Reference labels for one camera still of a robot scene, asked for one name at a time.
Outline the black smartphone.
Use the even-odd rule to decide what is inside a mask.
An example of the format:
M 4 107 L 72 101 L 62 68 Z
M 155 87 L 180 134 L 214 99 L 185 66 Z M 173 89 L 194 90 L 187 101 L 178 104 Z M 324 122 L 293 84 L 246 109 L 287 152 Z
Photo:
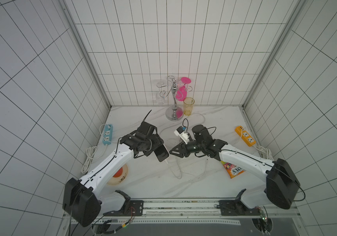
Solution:
M 167 151 L 164 144 L 160 145 L 157 149 L 155 149 L 154 153 L 159 162 L 163 162 L 169 157 L 169 152 Z

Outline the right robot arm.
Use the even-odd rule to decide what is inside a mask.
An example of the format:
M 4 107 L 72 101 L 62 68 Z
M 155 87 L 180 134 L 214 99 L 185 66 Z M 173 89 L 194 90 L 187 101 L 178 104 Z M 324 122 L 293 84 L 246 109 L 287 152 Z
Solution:
M 202 152 L 210 158 L 234 164 L 262 180 L 262 185 L 239 192 L 235 200 L 240 206 L 252 209 L 274 204 L 281 209 L 291 208 L 301 185 L 285 160 L 272 161 L 241 151 L 226 141 L 212 138 L 208 129 L 200 124 L 194 126 L 192 132 L 193 136 L 184 127 L 177 128 L 174 133 L 182 142 L 169 153 L 183 158 Z

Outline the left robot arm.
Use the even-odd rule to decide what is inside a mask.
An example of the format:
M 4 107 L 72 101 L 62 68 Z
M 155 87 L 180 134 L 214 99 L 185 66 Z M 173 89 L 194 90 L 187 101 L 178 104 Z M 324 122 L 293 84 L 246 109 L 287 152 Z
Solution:
M 83 227 L 89 226 L 102 211 L 128 214 L 130 197 L 127 194 L 116 190 L 102 198 L 100 193 L 128 161 L 139 157 L 140 152 L 144 156 L 154 153 L 159 161 L 169 157 L 157 127 L 145 121 L 137 130 L 123 136 L 116 149 L 92 171 L 65 184 L 63 210 Z

